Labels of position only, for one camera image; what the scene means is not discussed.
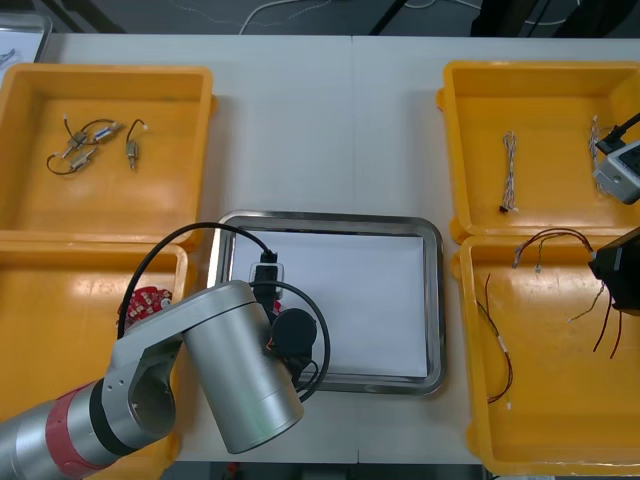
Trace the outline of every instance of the black cable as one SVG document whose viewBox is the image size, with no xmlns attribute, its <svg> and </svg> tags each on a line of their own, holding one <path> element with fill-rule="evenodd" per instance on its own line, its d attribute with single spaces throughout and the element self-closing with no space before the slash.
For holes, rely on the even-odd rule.
<svg viewBox="0 0 640 480">
<path fill-rule="evenodd" d="M 309 390 L 307 390 L 307 392 L 300 397 L 300 401 L 304 402 L 305 400 L 308 400 L 311 397 L 311 395 L 313 395 L 316 392 L 316 390 L 318 390 L 318 387 L 324 381 L 324 377 L 327 376 L 327 370 L 329 370 L 329 361 L 331 360 L 331 342 L 329 340 L 329 328 L 327 327 L 327 322 L 325 321 L 324 316 L 322 315 L 322 312 L 320 311 L 318 306 L 315 304 L 315 302 L 311 300 L 311 298 L 306 293 L 294 287 L 293 285 L 289 285 L 288 283 L 284 283 L 284 282 L 279 282 L 277 280 L 264 280 L 259 282 L 251 282 L 249 283 L 249 285 L 252 288 L 272 286 L 272 287 L 280 287 L 285 290 L 289 290 L 291 293 L 295 293 L 300 298 L 302 298 L 307 303 L 307 305 L 311 307 L 311 310 L 313 310 L 313 313 L 315 313 L 318 319 L 318 323 L 320 324 L 320 329 L 322 330 L 322 336 L 324 338 L 324 358 L 322 360 L 322 368 L 320 369 L 320 373 L 318 374 L 316 381 L 313 383 L 313 385 L 309 387 Z"/>
<path fill-rule="evenodd" d="M 311 378 L 307 381 L 307 383 L 305 383 L 301 387 L 296 388 L 296 392 L 297 393 L 300 393 L 301 391 L 306 390 L 307 388 L 309 388 L 309 385 L 311 385 L 313 383 L 313 381 L 316 379 L 316 377 L 318 376 L 318 372 L 320 371 L 320 367 L 318 367 L 318 364 L 316 363 L 316 361 L 313 360 L 313 359 L 310 359 L 309 363 L 313 364 L 313 366 L 315 367 L 315 371 L 313 372 L 313 375 L 311 375 Z"/>
<path fill-rule="evenodd" d="M 70 175 L 72 173 L 76 173 L 75 170 L 67 170 L 66 172 L 60 172 L 58 170 L 54 170 L 53 168 L 51 168 L 51 160 L 53 160 L 53 157 L 56 157 L 57 155 L 54 153 L 53 155 L 49 155 L 49 157 L 47 158 L 47 168 L 49 169 L 49 171 L 55 175 Z"/>
<path fill-rule="evenodd" d="M 131 303 L 131 297 L 133 296 L 133 292 L 136 289 L 136 285 L 138 284 L 140 277 L 142 276 L 144 271 L 147 269 L 149 264 L 153 261 L 153 259 L 160 252 L 160 250 L 162 250 L 164 247 L 170 244 L 173 240 L 175 240 L 176 238 L 178 238 L 180 235 L 184 233 L 190 232 L 191 230 L 197 230 L 199 228 L 213 228 L 213 229 L 227 230 L 237 235 L 242 235 L 243 237 L 247 237 L 249 240 L 252 240 L 255 243 L 257 243 L 260 246 L 260 248 L 264 250 L 265 253 L 270 255 L 275 255 L 271 250 L 269 250 L 269 247 L 267 247 L 267 245 L 255 235 L 252 235 L 251 233 L 241 228 L 232 227 L 231 225 L 225 225 L 224 223 L 198 222 L 198 223 L 192 223 L 190 225 L 185 225 L 184 227 L 179 228 L 175 232 L 170 233 L 165 238 L 160 240 L 160 242 L 158 242 L 158 244 L 151 249 L 151 251 L 147 254 L 147 256 L 144 257 L 144 260 L 142 260 L 140 265 L 138 265 L 138 268 L 133 273 L 131 280 L 129 280 L 129 285 L 127 286 L 127 290 L 124 292 L 124 297 L 122 298 L 122 305 L 120 307 L 120 314 L 118 316 L 118 338 L 122 338 L 124 336 L 124 326 L 125 326 L 125 321 L 127 319 L 127 311 L 129 310 L 129 304 Z"/>
<path fill-rule="evenodd" d="M 620 140 L 624 136 L 624 134 L 627 133 L 627 130 L 629 130 L 638 122 L 640 122 L 640 113 L 636 113 L 622 125 L 616 125 L 615 127 L 613 127 L 609 135 L 607 135 L 602 141 L 610 143 L 611 141 Z"/>
<path fill-rule="evenodd" d="M 538 24 L 542 20 L 542 17 L 544 17 L 544 14 L 547 12 L 547 8 L 549 8 L 549 5 L 551 5 L 551 0 L 547 0 L 547 3 L 545 3 L 544 7 L 542 7 L 542 10 L 540 10 L 540 15 L 538 15 L 538 18 L 536 18 L 536 21 L 531 26 L 531 30 L 529 30 L 529 33 L 527 33 L 527 38 L 531 37 L 533 31 L 538 27 Z"/>
<path fill-rule="evenodd" d="M 129 139 L 131 138 L 131 132 L 133 132 L 133 128 L 136 126 L 136 124 L 140 122 L 141 124 L 143 124 L 145 127 L 147 126 L 146 123 L 144 123 L 141 119 L 136 118 L 133 123 L 131 124 L 131 128 L 129 129 L 129 133 L 127 133 L 127 143 L 129 143 Z"/>
</svg>

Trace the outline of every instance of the white sheet in tray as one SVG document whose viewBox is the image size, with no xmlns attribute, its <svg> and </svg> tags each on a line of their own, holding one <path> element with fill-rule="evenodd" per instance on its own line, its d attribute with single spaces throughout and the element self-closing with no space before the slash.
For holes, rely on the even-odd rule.
<svg viewBox="0 0 640 480">
<path fill-rule="evenodd" d="M 329 326 L 329 373 L 426 377 L 422 239 L 253 232 L 278 253 L 285 282 L 309 295 Z M 260 248 L 236 236 L 232 278 L 249 280 Z M 284 308 L 311 313 L 286 292 Z M 313 358 L 321 364 L 323 342 Z"/>
</svg>

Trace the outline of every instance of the white table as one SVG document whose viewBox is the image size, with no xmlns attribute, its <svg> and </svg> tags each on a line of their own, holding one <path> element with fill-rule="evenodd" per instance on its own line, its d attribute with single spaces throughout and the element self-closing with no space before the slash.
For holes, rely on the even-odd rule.
<svg viewBox="0 0 640 480">
<path fill-rule="evenodd" d="M 212 121 L 203 218 L 236 209 L 420 216 L 456 246 L 435 106 L 454 59 L 640 60 L 638 40 L 53 35 L 43 61 L 204 65 Z M 458 290 L 446 283 L 447 380 L 429 398 L 320 392 L 276 440 L 227 454 L 199 389 L 180 412 L 180 460 L 477 463 Z"/>
</svg>

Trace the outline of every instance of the metal tray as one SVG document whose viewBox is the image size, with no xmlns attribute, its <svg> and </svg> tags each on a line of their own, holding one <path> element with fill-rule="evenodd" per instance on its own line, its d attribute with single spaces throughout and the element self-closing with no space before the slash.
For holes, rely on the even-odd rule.
<svg viewBox="0 0 640 480">
<path fill-rule="evenodd" d="M 42 52 L 44 52 L 47 42 L 49 41 L 52 28 L 53 24 L 51 19 L 44 15 L 35 13 L 0 13 L 0 31 L 39 33 L 42 35 L 40 46 L 33 59 L 34 62 L 40 60 Z"/>
<path fill-rule="evenodd" d="M 332 373 L 330 369 L 321 388 L 347 392 L 427 395 L 442 384 L 446 371 L 442 238 L 433 224 L 421 218 L 409 217 L 252 211 L 232 212 L 223 217 L 221 222 L 254 232 L 422 238 L 426 376 L 345 374 Z M 235 235 L 216 231 L 211 251 L 209 286 L 231 279 L 235 245 Z M 284 267 L 287 281 L 286 263 Z"/>
</svg>

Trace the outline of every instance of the yellow plastic tray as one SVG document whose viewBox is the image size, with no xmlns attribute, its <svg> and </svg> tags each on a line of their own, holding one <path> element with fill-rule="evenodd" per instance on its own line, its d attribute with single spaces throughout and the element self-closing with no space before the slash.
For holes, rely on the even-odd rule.
<svg viewBox="0 0 640 480">
<path fill-rule="evenodd" d="M 610 129 L 640 111 L 637 64 L 453 62 L 444 85 L 437 101 L 446 121 L 451 231 L 458 242 L 470 235 L 532 235 L 549 226 L 622 235 L 638 225 L 640 203 L 627 206 L 598 193 L 588 148 L 594 115 Z M 510 130 L 518 142 L 519 212 L 503 214 L 503 137 Z M 640 126 L 625 138 L 640 138 Z"/>
<path fill-rule="evenodd" d="M 0 238 L 156 243 L 196 221 L 212 101 L 212 75 L 196 67 L 20 64 L 0 91 Z M 49 172 L 73 131 L 97 118 L 126 124 L 74 175 Z M 125 153 L 136 118 L 140 147 L 132 172 Z M 68 163 L 52 162 L 66 170 Z M 185 234 L 176 242 L 193 248 Z"/>
<path fill-rule="evenodd" d="M 586 310 L 600 288 L 587 266 L 589 254 L 572 239 L 537 245 L 512 269 L 525 237 L 472 237 L 454 257 L 466 332 L 473 424 L 470 449 L 501 475 L 640 474 L 640 322 L 623 316 L 615 357 L 618 312 L 613 311 L 594 353 L 607 307 L 606 292 Z M 612 238 L 592 244 L 600 248 Z M 514 380 L 509 393 L 488 405 L 505 385 L 502 350 L 476 300 L 489 304 L 509 350 Z M 507 408 L 511 402 L 512 409 Z"/>
<path fill-rule="evenodd" d="M 0 422 L 104 376 L 118 307 L 148 250 L 148 245 L 0 241 Z M 179 300 L 187 283 L 187 254 L 171 245 L 140 286 L 167 288 Z M 171 434 L 96 478 L 159 478 L 178 450 L 179 440 Z"/>
</svg>

